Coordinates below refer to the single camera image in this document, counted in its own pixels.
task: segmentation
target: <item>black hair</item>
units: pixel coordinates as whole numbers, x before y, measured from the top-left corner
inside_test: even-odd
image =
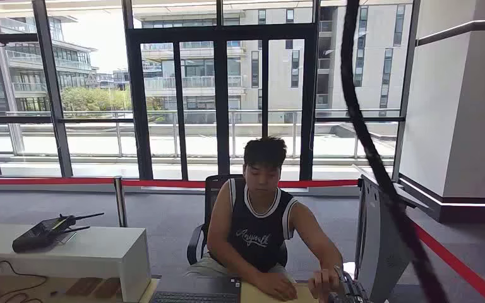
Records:
[[[264,137],[251,140],[244,147],[244,166],[260,164],[277,169],[284,163],[286,153],[283,139]]]

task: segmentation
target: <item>man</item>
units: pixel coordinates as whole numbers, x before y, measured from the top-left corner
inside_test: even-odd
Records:
[[[326,302],[339,286],[334,266],[343,259],[308,207],[279,189],[285,160],[282,139],[249,141],[244,149],[244,179],[228,180],[213,207],[207,237],[209,253],[189,267],[187,275],[237,275],[272,297],[297,297],[294,280],[278,264],[278,251],[296,230],[320,262],[309,279],[315,299]]]

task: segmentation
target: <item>keyboard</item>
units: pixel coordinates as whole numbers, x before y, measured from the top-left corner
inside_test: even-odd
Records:
[[[156,292],[152,303],[237,303],[235,294]]]

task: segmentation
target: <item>black hose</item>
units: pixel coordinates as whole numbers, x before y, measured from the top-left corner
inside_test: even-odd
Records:
[[[447,303],[449,300],[441,286],[438,277],[436,277],[432,264],[421,245],[421,241],[417,237],[414,226],[406,215],[400,198],[393,186],[382,159],[378,151],[374,147],[371,135],[367,130],[367,125],[363,121],[356,91],[354,89],[354,81],[352,74],[352,49],[354,47],[354,32],[356,31],[356,21],[359,8],[359,0],[347,1],[347,12],[345,14],[345,24],[343,29],[343,39],[341,42],[341,80],[343,84],[343,94],[345,95],[345,102],[349,110],[350,121],[354,125],[356,134],[365,149],[367,161],[371,166],[374,177],[382,191],[388,195],[391,203],[387,203],[387,207],[391,213],[395,226],[402,241],[412,251],[412,264],[416,271],[421,287],[425,293],[428,302],[432,303]]]

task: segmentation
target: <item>laptop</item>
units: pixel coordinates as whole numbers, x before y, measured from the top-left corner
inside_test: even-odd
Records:
[[[239,303],[238,278],[162,277],[150,303]]]

